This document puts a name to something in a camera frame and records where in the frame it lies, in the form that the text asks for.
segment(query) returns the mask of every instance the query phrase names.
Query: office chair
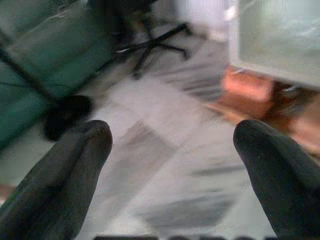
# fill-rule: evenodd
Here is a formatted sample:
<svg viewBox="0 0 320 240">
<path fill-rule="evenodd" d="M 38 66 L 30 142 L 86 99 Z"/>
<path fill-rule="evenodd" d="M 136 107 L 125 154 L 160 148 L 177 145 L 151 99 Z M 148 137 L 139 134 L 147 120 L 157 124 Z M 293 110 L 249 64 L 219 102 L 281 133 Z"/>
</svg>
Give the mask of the office chair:
<svg viewBox="0 0 320 240">
<path fill-rule="evenodd" d="M 151 4 L 153 4 L 155 1 L 156 0 L 117 0 L 116 3 L 112 3 L 112 5 L 119 14 L 121 14 L 122 16 L 128 16 L 136 11 L 142 11 L 143 13 L 150 12 Z M 132 76 L 135 80 L 139 80 L 142 77 L 141 68 L 154 48 L 162 48 L 164 50 L 181 53 L 185 60 L 188 60 L 190 58 L 190 55 L 186 49 L 163 43 L 163 41 L 171 38 L 172 36 L 182 31 L 185 31 L 187 35 L 191 35 L 192 33 L 188 28 L 187 23 L 182 23 L 174 29 L 172 29 L 171 31 L 159 37 L 154 36 L 151 28 L 151 19 L 147 14 L 144 15 L 143 19 L 141 20 L 141 23 L 147 33 L 148 41 L 140 44 L 130 44 L 116 50 L 118 58 L 121 59 L 122 57 L 125 57 L 128 54 L 133 53 L 137 50 L 145 49 L 144 53 L 138 60 L 132 72 Z"/>
</svg>

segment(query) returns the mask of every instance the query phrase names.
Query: green fabric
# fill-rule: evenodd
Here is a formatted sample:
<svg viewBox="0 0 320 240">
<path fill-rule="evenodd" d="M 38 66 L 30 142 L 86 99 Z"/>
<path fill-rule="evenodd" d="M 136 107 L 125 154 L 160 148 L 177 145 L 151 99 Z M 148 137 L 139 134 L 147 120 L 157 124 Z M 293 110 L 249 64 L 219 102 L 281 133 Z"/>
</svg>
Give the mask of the green fabric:
<svg viewBox="0 0 320 240">
<path fill-rule="evenodd" d="M 116 19 L 110 19 L 110 26 L 106 27 L 94 10 L 84 7 L 80 1 L 65 9 L 65 17 L 43 19 L 53 14 L 49 11 L 52 6 L 54 11 L 57 10 L 60 3 L 55 1 L 0 0 L 0 28 L 4 23 L 14 26 L 8 28 L 12 29 L 9 37 L 16 39 L 6 50 L 15 62 L 39 79 L 54 96 L 62 98 L 73 93 L 87 77 L 112 59 L 108 28 L 111 33 Z M 13 6 L 15 14 L 9 15 L 4 11 Z M 19 31 L 27 26 L 32 28 L 21 34 Z M 0 82 L 25 85 L 16 73 L 1 62 Z M 51 107 L 29 87 L 0 84 L 0 150 Z"/>
</svg>

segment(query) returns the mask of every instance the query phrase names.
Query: tiled floor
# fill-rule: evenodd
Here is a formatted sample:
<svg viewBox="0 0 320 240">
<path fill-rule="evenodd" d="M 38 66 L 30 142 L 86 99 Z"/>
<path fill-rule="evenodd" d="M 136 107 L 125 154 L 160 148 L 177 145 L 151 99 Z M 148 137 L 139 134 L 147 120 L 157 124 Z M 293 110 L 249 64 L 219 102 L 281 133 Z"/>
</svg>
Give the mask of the tiled floor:
<svg viewBox="0 0 320 240">
<path fill-rule="evenodd" d="M 274 235 L 234 149 L 234 127 L 199 101 L 221 93 L 226 46 L 182 36 L 172 43 L 189 46 L 193 58 L 155 52 L 133 81 L 133 56 L 82 91 L 96 102 L 91 118 L 110 125 L 114 145 L 78 240 Z M 40 132 L 39 123 L 1 154 L 1 181 L 18 183 L 50 149 Z"/>
</svg>

